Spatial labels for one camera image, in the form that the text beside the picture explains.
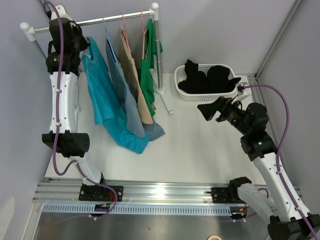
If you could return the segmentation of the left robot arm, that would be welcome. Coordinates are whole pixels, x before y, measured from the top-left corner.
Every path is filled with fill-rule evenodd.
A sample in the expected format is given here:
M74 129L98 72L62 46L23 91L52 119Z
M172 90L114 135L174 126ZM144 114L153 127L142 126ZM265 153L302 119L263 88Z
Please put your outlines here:
M90 44L80 26L66 17L51 20L49 31L52 40L45 63L52 87L52 117L49 133L42 134L42 142L52 149L53 168L58 176L75 166L83 177L79 200L102 201L109 190L103 174L89 158L89 135L78 131L80 52Z

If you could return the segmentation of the teal t shirt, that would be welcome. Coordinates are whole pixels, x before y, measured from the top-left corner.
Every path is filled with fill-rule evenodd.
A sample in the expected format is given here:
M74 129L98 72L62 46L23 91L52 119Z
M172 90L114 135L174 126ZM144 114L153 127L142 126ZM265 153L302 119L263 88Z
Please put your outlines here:
M86 39L90 45L82 55L81 61L87 77L94 122L96 125L103 125L119 146L141 154L149 142L149 137L138 137L128 130L127 116L120 104L101 51L91 36Z

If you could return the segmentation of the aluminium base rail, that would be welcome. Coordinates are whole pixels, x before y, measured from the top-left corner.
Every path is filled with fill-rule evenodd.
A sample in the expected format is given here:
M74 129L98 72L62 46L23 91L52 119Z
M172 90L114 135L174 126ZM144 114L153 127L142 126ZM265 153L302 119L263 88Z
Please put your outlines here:
M212 204L211 188L227 184L109 180L108 186L123 186L122 204L204 206ZM32 198L33 203L78 203L81 179L45 178Z

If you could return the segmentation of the light blue wire hanger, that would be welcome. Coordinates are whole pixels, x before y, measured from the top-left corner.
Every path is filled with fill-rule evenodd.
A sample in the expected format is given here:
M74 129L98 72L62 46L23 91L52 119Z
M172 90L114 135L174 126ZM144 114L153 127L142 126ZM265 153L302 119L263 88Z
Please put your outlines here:
M108 29L107 29L107 24L106 24L106 21L104 19L103 20L103 25L104 25L104 28L105 28L105 33L106 33L106 42L107 42L107 45L109 47L109 50L111 52L111 55L112 55L112 58L113 58L113 61L116 63L116 64L119 64L119 59L118 59L118 56L116 55L114 49L113 49L113 46L111 44L111 40L110 40L110 36L109 36L109 33L108 33Z

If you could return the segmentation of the black garment in basket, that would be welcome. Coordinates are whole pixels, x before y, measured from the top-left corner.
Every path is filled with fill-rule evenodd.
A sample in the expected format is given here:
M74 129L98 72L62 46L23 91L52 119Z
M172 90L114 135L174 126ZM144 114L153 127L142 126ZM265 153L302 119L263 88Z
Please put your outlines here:
M207 73L198 70L199 65L187 60L184 65L186 80L178 83L178 88L188 94L219 94L233 91L241 77L229 79L231 70L222 65L211 66Z

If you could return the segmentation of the tape roll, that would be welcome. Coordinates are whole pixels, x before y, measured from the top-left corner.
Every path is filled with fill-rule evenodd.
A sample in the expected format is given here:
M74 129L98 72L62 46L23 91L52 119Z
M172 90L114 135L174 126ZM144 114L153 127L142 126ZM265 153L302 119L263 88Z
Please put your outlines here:
M207 240L222 240L222 238L218 235L210 235Z

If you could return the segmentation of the beige t shirt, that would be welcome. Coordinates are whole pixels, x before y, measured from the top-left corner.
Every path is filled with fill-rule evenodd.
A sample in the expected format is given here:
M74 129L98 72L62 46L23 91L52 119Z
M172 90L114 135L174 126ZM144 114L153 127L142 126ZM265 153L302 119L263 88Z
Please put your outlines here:
M122 49L122 42L121 42L121 27L119 28L119 61L121 64L121 67L123 69L124 76L127 80L127 83L131 89L131 92L133 94L134 99L136 100L137 104L137 110L139 117L141 119L141 122L143 124L151 125L154 123L153 118L148 110L147 103L145 101L145 97L142 93L140 83L139 83L139 77L138 77L138 71L136 68L135 60L130 60L123 52Z

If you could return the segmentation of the white metal clothes rack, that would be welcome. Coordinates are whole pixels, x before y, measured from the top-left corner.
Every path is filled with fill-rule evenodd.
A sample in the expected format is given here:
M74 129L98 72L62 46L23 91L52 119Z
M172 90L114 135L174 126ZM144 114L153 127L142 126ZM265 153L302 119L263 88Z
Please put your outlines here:
M170 115L174 114L174 108L171 102L170 97L166 94L166 89L163 84L163 78L162 78L162 51L161 51L161 40L160 40L160 14L159 14L159 4L154 2L151 4L151 7L149 10L141 11L141 12L134 12L134 13L128 13L124 15L115 15L115 16L108 16L108 17L101 17L96 19L90 19L90 20L83 20L77 22L79 26L89 26L89 25L95 25L100 24L103 22L114 22L118 20L126 20L126 19L132 19L132 18L138 18L143 16L151 16L154 24L154 39L156 42L156 70L151 69L150 74L152 76L153 82L156 85L156 92L158 95L160 95L168 113ZM35 46L39 49L40 53L45 58L46 55L42 48L40 47L37 39L36 34L39 33L45 33L49 31L49 27L39 27L39 28L33 28L28 23L22 22L20 24L20 29L24 32L27 39L34 43Z

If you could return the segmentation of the green t shirt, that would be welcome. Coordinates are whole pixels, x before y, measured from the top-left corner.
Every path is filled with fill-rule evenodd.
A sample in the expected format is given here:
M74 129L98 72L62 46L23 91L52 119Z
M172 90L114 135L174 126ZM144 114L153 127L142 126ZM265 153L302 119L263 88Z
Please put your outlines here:
M156 35L154 30L154 22L149 19L146 25L146 33L144 34L143 59L141 60L140 70L140 88L147 104L150 115L153 117L156 112L154 110L155 90L150 69L154 69L154 56L157 55Z

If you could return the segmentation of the white plastic laundry basket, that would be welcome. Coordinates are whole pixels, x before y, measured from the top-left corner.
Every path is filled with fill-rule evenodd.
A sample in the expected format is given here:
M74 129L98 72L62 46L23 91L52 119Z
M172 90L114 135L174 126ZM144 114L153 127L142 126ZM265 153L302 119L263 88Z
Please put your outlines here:
M199 64L198 70L207 74L208 70L214 66L223 66L225 68L228 68L229 69L228 80L232 80L237 77L233 69L230 66L225 64L219 64L219 63ZM180 82L185 81L186 79L187 79L187 74L185 73L185 65L178 66L174 71L174 84L180 98L184 101L215 101L219 97L234 98L237 95L237 90L235 88L232 91L225 92L225 93L189 94L181 90L178 86Z

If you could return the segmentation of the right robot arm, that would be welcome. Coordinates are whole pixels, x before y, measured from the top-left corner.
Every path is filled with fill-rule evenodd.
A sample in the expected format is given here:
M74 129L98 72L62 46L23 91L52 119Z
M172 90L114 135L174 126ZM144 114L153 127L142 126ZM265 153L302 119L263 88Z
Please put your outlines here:
M222 96L197 108L206 121L219 112L217 122L227 121L242 134L241 147L262 175L272 198L263 195L247 177L230 180L228 198L248 204L266 222L272 240L317 239L320 216L312 214L303 203L277 158L278 149L266 132L267 108L257 102L245 110L240 106L239 101Z

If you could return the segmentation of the grey blue t shirt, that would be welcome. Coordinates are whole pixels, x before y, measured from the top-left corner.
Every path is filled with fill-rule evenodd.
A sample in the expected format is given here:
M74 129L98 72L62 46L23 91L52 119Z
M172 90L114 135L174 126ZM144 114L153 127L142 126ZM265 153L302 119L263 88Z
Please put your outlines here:
M136 137L144 138L149 136L151 141L165 135L163 128L156 122L152 124L142 123L136 99L131 93L131 89L109 38L106 39L105 45L111 81L126 116L126 128Z

